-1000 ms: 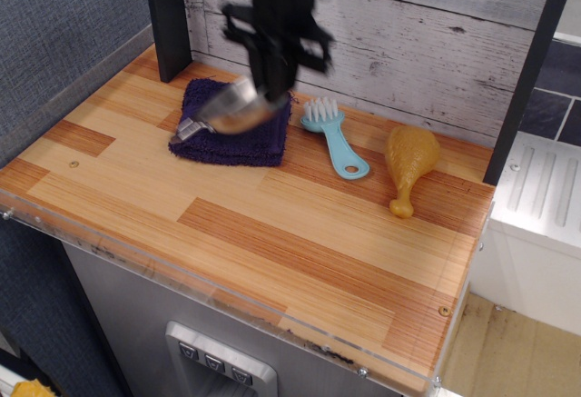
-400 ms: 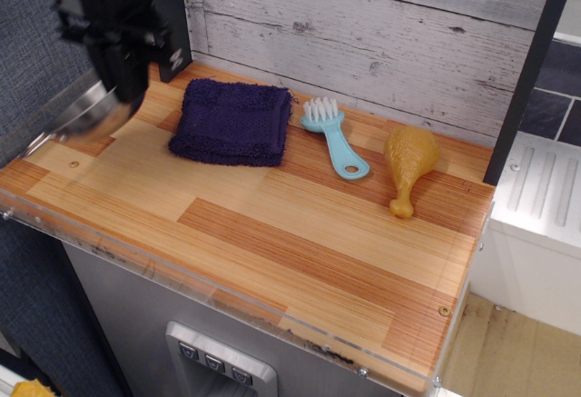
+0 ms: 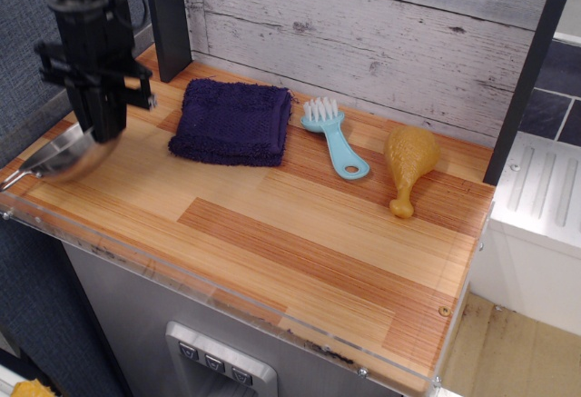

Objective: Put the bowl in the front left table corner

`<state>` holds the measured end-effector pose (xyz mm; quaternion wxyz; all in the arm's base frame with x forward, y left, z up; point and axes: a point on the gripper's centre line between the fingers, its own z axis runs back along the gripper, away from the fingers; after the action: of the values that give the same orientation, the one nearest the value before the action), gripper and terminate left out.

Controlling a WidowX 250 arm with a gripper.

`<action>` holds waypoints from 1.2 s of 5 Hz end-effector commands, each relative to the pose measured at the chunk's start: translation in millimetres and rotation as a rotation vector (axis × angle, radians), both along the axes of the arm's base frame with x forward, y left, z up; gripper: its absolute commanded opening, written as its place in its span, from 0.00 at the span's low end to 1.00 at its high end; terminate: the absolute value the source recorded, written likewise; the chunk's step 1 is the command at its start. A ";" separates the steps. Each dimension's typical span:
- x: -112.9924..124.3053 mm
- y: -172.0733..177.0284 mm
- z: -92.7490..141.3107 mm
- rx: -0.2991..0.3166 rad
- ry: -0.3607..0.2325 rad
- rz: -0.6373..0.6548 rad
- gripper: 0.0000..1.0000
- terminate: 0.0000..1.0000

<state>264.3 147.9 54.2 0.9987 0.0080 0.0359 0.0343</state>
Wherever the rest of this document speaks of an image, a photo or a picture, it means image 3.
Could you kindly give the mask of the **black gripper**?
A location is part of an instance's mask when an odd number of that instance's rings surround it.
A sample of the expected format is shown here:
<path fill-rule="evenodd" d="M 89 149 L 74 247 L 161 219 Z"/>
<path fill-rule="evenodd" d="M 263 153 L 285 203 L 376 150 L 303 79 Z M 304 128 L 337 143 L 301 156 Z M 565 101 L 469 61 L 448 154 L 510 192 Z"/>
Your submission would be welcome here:
<path fill-rule="evenodd" d="M 97 143 L 121 135 L 126 103 L 156 106 L 149 79 L 152 72 L 133 58 L 135 25 L 127 5 L 53 8 L 61 41 L 34 47 L 45 81 L 68 85 L 67 95 L 82 130 L 94 128 Z M 111 92 L 85 87 L 102 86 Z"/>

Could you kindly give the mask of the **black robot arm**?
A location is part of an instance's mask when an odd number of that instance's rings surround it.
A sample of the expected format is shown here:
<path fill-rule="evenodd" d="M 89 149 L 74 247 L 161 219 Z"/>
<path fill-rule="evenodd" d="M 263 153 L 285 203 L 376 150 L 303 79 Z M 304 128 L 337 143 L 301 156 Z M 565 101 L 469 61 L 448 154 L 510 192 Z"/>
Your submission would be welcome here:
<path fill-rule="evenodd" d="M 60 43 L 40 43 L 44 81 L 62 86 L 79 125 L 99 144 L 126 127 L 129 105 L 155 105 L 152 72 L 133 57 L 135 25 L 128 0 L 47 0 Z"/>

